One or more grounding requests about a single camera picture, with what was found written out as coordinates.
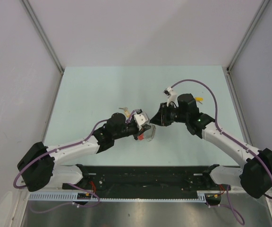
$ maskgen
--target white wall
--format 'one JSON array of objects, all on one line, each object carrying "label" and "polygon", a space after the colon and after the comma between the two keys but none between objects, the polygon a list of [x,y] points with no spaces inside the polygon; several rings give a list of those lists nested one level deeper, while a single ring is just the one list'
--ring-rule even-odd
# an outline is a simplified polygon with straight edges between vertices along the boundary
[{"label": "white wall", "polygon": [[16,165],[42,139],[59,80],[20,2],[0,0],[0,200],[15,198]]},{"label": "white wall", "polygon": [[253,143],[272,149],[272,2],[232,76]]},{"label": "white wall", "polygon": [[227,66],[262,0],[30,0],[64,66]]}]

